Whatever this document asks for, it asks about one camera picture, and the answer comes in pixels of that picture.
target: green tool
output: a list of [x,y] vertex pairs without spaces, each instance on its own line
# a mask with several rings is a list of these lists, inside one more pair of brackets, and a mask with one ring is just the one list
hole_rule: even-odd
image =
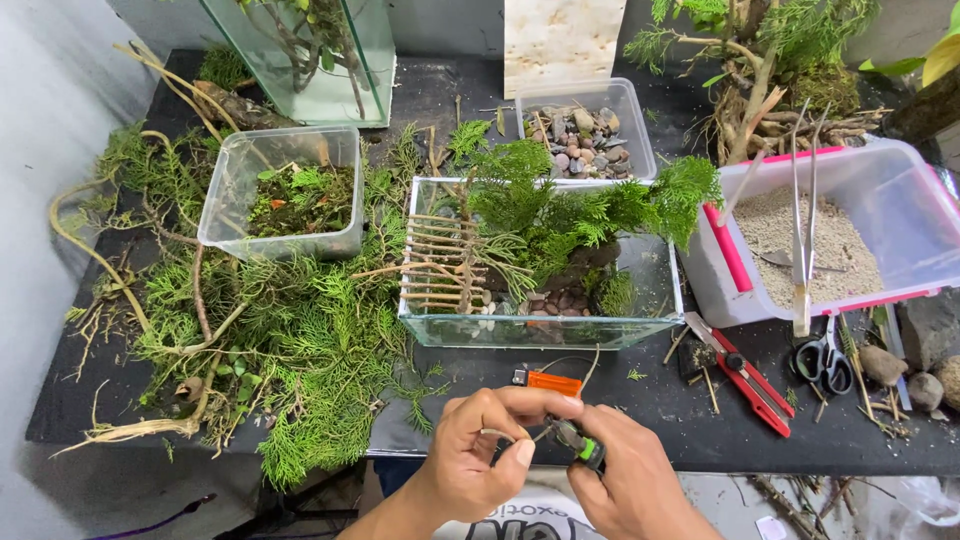
[[543,423],[551,430],[557,442],[573,450],[576,458],[583,461],[587,467],[603,475],[607,468],[604,458],[607,456],[607,447],[596,439],[585,436],[569,420],[561,420],[551,414],[543,418]]

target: clear plastic box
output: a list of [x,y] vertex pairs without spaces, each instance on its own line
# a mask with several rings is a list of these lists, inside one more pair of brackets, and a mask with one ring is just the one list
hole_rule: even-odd
[[[748,166],[720,169],[725,196],[735,193]],[[809,155],[797,159],[801,179],[809,178],[809,166]],[[850,217],[876,258],[883,290],[814,304],[813,315],[932,296],[943,286],[960,285],[960,216],[937,176],[909,144],[883,140],[862,148],[825,149],[817,153],[817,182],[818,194]],[[757,170],[741,200],[792,183],[790,158],[772,158]],[[711,326],[792,318],[790,309],[776,306],[767,295],[735,219],[715,228],[700,209],[698,226],[681,260]]]
[[[411,213],[429,213],[428,201],[446,195],[442,184],[461,179],[415,178],[410,196]],[[558,181],[558,189],[600,189],[602,184]],[[635,311],[648,317],[540,317],[533,315],[461,315],[416,311],[400,299],[399,318],[417,341],[428,347],[484,347],[510,349],[605,351],[629,347],[643,338],[680,325],[684,319],[680,278],[673,244],[655,234],[624,234],[619,239],[619,269],[629,269],[636,290]],[[410,276],[403,276],[409,282]],[[412,292],[401,286],[401,292]]]
[[[516,91],[516,128],[523,135],[523,113],[546,106],[567,107],[577,103],[593,111],[609,107],[620,120],[620,138],[627,141],[623,147],[630,152],[634,166],[634,178],[652,182],[657,176],[657,163],[650,146],[647,127],[640,113],[634,84],[623,78],[582,81],[565,85],[527,86]],[[612,179],[589,180],[601,184],[616,182]]]
[[[256,199],[256,175],[268,168],[264,160],[273,168],[290,161],[322,162],[324,142],[334,166],[352,167],[354,171],[349,224],[336,233],[249,237],[247,218]],[[360,253],[363,236],[363,187],[360,133],[356,128],[309,127],[232,134],[220,148],[197,237],[204,246],[220,248],[243,260],[287,258],[295,252],[318,258],[355,257]]]

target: table surface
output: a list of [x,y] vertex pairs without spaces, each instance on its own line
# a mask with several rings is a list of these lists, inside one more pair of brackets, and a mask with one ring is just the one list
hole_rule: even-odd
[[[192,79],[202,59],[199,51],[175,51],[168,68]],[[618,62],[614,77],[626,77],[636,85],[640,105],[655,109],[658,122],[647,121],[654,151],[666,158],[684,154],[703,155],[706,144],[702,137],[684,135],[697,121],[709,116],[712,106],[701,87],[710,73],[695,72],[689,78],[677,79],[684,67],[667,65],[663,77]],[[438,133],[447,134],[455,122],[454,96],[463,96],[464,120],[492,119],[491,112],[480,109],[511,105],[502,96],[502,61],[479,59],[400,58],[394,88],[392,128],[365,130],[379,133],[385,141],[408,122],[422,126],[436,125]],[[507,136],[491,130],[492,141],[516,138],[513,112],[508,115]],[[201,127],[199,118],[164,84],[157,87],[154,102],[147,114],[145,129],[162,131],[170,136],[192,127]],[[382,151],[385,144],[375,145]],[[97,250],[101,254],[119,254],[122,246],[136,240],[130,252],[134,268],[141,268],[156,256],[156,243],[147,233],[136,231],[103,233]],[[91,261],[84,275],[74,306],[90,302],[90,284],[101,268]],[[695,307],[694,300],[684,299],[686,309]],[[855,320],[858,314],[852,314]],[[821,328],[823,322],[814,323]],[[27,440],[53,444],[74,444],[83,440],[83,430],[90,428],[93,395],[105,380],[97,404],[97,421],[114,425],[136,422],[149,412],[136,407],[136,400],[152,372],[149,362],[124,361],[126,344],[121,339],[109,343],[95,342],[86,361],[83,376],[74,380],[67,376],[76,370],[84,341],[65,331],[54,355],[47,378],[36,402],[26,432]],[[936,422],[926,415],[913,413],[906,424],[916,434],[908,441],[890,440],[857,410],[859,394],[831,398],[819,423],[814,416],[819,404],[813,391],[800,384],[787,369],[791,352],[789,324],[765,321],[724,331],[741,353],[780,392],[793,387],[799,398],[797,417],[791,422],[789,438],[776,435],[750,410],[746,400],[718,368],[710,375],[720,383],[716,398],[721,414],[712,413],[710,397],[704,384],[688,386],[681,380],[677,360],[667,365],[663,358],[670,346],[670,332],[658,333],[645,341],[619,352],[604,352],[584,392],[589,404],[621,407],[640,424],[655,431],[667,455],[679,471],[716,473],[784,473],[817,475],[924,475],[953,476],[960,474],[960,461],[955,456],[955,424]],[[433,421],[440,417],[446,400],[466,396],[481,387],[498,387],[511,383],[514,369],[531,369],[567,356],[562,351],[503,349],[427,348],[418,345],[414,361],[423,372],[439,361],[442,375],[428,380],[440,386],[449,383],[443,396],[422,401],[426,415]],[[581,378],[588,369],[585,362],[560,362],[551,373]],[[627,373],[636,369],[648,377],[628,380]],[[874,401],[882,393],[873,388]],[[371,434],[370,455],[424,455],[428,437],[414,431],[406,422],[409,404],[386,397],[388,405],[376,418]],[[265,425],[251,421],[240,426],[228,452],[251,453],[267,435]],[[180,447],[198,445],[200,437],[184,441]],[[128,446],[162,448],[159,436],[142,437],[123,443]],[[536,463],[566,464],[568,452],[553,443],[539,443]]]

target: glass terrarium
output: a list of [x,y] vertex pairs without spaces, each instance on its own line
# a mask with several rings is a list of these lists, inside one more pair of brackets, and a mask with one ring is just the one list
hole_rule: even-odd
[[[415,178],[410,213],[443,220],[426,227],[449,222],[449,216],[437,212],[437,205],[444,198],[448,200],[451,187],[462,181]],[[603,187],[576,181],[558,181],[558,184],[558,191]],[[418,269],[402,277],[399,318],[426,346],[511,349],[591,350],[599,343],[601,349],[615,351],[682,324],[683,301],[673,244],[656,234],[633,233],[622,233],[617,244],[618,255],[610,267],[620,276],[629,276],[629,296],[627,305],[619,313],[621,316],[543,316],[518,314],[522,309],[515,308],[499,308],[493,314],[450,313],[449,309],[438,312],[436,308],[422,305],[427,302],[409,298],[421,296],[433,280]],[[437,286],[443,287],[438,288],[440,292],[446,292],[448,287],[440,282]]]
[[311,125],[390,124],[396,51],[382,0],[201,0],[277,110]]

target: pink-rimmed plastic box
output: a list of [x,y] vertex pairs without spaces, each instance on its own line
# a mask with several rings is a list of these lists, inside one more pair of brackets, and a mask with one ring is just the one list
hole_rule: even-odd
[[[743,182],[749,163],[720,169],[724,196]],[[797,158],[803,184],[809,154]],[[883,290],[814,304],[813,315],[932,296],[960,285],[960,214],[940,180],[910,145],[882,140],[862,148],[817,153],[817,190],[850,217],[876,258]],[[789,156],[765,160],[741,200],[793,184]],[[681,253],[700,313],[711,326],[727,328],[766,319],[791,319],[789,308],[770,300],[750,249],[731,218],[716,227],[718,212],[702,208],[699,231]]]

